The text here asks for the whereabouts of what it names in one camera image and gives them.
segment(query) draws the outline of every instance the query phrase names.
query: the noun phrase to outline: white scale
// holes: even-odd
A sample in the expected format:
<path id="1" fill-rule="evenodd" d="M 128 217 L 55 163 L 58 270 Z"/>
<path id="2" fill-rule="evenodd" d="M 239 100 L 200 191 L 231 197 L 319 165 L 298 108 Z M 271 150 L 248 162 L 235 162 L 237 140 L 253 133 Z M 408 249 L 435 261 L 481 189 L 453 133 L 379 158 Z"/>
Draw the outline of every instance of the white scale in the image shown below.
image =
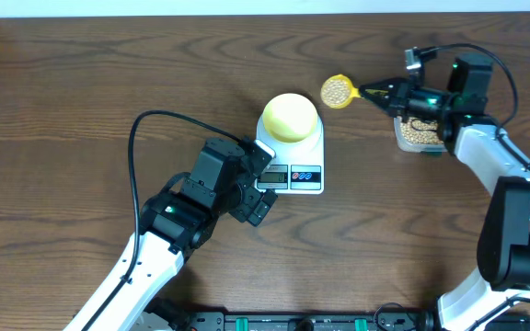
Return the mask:
<path id="1" fill-rule="evenodd" d="M 265 129 L 261 115 L 257 124 L 257 139 L 275 152 L 269 168 L 255 181 L 255 187 L 259 191 L 270 188 L 278 194 L 322 193 L 324 128 L 318 115 L 313 132 L 297 143 L 284 143 L 274 139 Z"/>

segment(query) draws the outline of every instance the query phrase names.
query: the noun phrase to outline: yellow scoop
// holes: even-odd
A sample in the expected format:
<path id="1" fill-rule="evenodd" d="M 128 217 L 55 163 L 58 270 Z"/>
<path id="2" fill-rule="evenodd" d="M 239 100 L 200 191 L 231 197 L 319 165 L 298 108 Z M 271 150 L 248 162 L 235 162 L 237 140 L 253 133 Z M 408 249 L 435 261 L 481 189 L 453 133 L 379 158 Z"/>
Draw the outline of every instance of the yellow scoop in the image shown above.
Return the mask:
<path id="1" fill-rule="evenodd" d="M 353 86 L 351 79 L 342 74 L 333 75 L 322 85 L 322 102 L 331 108 L 345 108 L 354 97 L 361 97 L 359 89 Z"/>

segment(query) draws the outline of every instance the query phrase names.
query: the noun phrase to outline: robotic arm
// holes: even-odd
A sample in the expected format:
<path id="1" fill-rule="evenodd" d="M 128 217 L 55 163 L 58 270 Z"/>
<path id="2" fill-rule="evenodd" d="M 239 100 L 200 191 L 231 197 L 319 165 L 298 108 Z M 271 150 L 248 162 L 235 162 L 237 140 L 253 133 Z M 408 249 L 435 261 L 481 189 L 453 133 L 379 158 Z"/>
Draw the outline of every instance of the robotic arm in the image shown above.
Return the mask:
<path id="1" fill-rule="evenodd" d="M 274 157 L 261 141 L 208 139 L 191 173 L 175 175 L 144 204 L 139 234 L 131 236 L 116 266 L 65 330 L 130 330 L 156 293 L 212 236 L 220 215 L 228 212 L 242 223 L 259 225 L 277 195 L 252 184 Z M 172 191 L 181 179 L 180 191 Z M 136 266 L 123 282 L 136 235 Z"/>
<path id="2" fill-rule="evenodd" d="M 516 302 L 530 302 L 530 159 L 484 113 L 490 58 L 458 56 L 447 91 L 439 91 L 422 86 L 423 63 L 436 52 L 407 50 L 409 79 L 363 85 L 359 92 L 390 117 L 436 122 L 447 151 L 469 166 L 492 196 L 478 241 L 478 267 L 439 298 L 436 311 L 425 312 L 419 325 L 420 330 L 483 330 Z"/>
<path id="3" fill-rule="evenodd" d="M 435 58 L 439 49 L 443 48 L 407 50 L 408 79 L 363 85 L 359 93 L 389 117 L 436 122 L 449 154 L 469 166 L 492 196 L 478 241 L 478 267 L 456 289 L 441 296 L 433 311 L 423 312 L 416 327 L 422 331 L 481 331 L 515 303 L 530 302 L 530 160 L 510 141 L 502 125 L 484 113 L 492 74 L 490 58 L 460 55 L 446 91 L 423 86 L 424 63 Z M 503 66 L 498 58 L 493 59 Z M 513 86 L 516 108 L 514 83 L 508 70 L 505 73 Z M 259 192 L 252 184 L 274 156 L 260 141 L 245 139 L 234 144 L 209 139 L 192 172 L 175 175 L 146 202 L 137 231 L 118 263 L 65 330 L 129 330 L 191 253 L 210 238 L 219 216 L 228 212 L 241 222 L 259 225 L 277 196 L 271 190 Z M 181 179 L 180 191 L 172 191 Z M 133 258 L 135 268 L 131 269 Z"/>

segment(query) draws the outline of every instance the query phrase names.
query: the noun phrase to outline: white robotic arm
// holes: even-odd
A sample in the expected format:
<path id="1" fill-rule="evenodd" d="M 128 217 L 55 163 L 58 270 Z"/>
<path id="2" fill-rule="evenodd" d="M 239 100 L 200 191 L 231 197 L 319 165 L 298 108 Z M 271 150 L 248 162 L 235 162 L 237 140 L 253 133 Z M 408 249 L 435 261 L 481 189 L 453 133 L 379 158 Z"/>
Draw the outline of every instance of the white robotic arm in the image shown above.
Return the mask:
<path id="1" fill-rule="evenodd" d="M 134 236 L 135 234 L 130 237 L 116 266 L 73 321 L 64 329 L 65 331 L 81 331 L 120 283 L 121 277 L 133 258 Z M 131 329 L 156 293 L 183 267 L 183 255 L 181 252 L 177 254 L 169 252 L 170 246 L 168 241 L 151 232 L 141 236 L 138 265 L 132 273 L 132 280 L 122 286 L 89 330 L 126 331 Z"/>
<path id="2" fill-rule="evenodd" d="M 530 181 L 530 171 L 501 146 L 493 125 L 471 125 L 460 130 L 455 156 L 469 166 L 492 195 L 500 177 L 523 177 Z M 528 160 L 501 130 L 507 145 Z M 440 325 L 447 330 L 483 330 L 489 321 L 510 308 L 513 298 L 530 299 L 530 290 L 494 291 L 476 268 L 457 288 L 444 294 L 437 303 Z"/>

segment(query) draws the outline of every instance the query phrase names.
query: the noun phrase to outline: grains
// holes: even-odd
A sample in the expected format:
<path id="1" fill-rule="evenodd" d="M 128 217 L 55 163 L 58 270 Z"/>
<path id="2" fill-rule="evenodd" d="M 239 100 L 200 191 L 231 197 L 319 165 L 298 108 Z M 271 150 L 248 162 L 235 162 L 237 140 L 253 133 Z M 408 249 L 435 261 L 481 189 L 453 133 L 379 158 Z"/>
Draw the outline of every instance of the grains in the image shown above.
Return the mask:
<path id="1" fill-rule="evenodd" d="M 423 123 L 422 121 L 409 118 L 407 123 L 400 122 L 400 129 L 402 130 L 402 135 L 410 143 L 425 143 L 425 144 L 443 144 L 443 142 L 437 136 L 435 131 L 417 131 L 418 130 L 437 130 L 436 123 Z"/>
<path id="2" fill-rule="evenodd" d="M 342 79 L 329 79 L 320 91 L 322 102 L 331 108 L 338 107 L 349 100 L 351 89 L 349 83 Z"/>

